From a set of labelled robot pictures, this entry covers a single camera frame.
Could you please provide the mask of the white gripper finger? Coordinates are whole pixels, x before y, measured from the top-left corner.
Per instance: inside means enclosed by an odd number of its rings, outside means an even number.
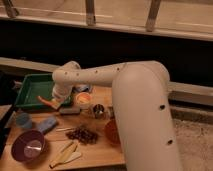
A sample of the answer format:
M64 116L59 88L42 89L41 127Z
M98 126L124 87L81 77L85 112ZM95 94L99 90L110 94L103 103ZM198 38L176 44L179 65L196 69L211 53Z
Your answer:
M55 99L52 99L51 100L51 107L55 110L58 110L60 107L61 107L62 103L61 102L58 102L57 100Z

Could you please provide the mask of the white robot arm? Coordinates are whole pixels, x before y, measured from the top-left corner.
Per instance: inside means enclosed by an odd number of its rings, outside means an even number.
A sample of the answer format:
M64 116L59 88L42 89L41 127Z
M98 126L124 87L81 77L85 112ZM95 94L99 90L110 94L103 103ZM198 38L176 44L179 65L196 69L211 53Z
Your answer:
M76 84L109 86L127 171L183 171L168 103L170 76L157 61L82 69L70 61L52 73L65 101Z

